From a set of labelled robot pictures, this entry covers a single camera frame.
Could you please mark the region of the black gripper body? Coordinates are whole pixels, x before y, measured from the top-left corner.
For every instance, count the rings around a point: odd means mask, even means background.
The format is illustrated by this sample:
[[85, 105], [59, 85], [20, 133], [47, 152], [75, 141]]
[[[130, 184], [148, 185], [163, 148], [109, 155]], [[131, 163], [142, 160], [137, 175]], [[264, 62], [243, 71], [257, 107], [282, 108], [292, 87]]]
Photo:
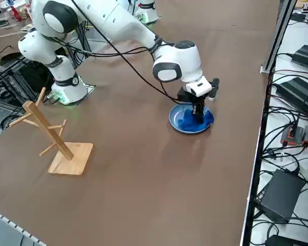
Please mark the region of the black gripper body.
[[182, 87], [180, 88], [179, 92], [177, 93], [177, 100], [180, 102], [191, 103], [193, 105], [203, 103], [204, 100], [208, 97], [208, 93], [197, 97], [192, 93], [185, 91]]

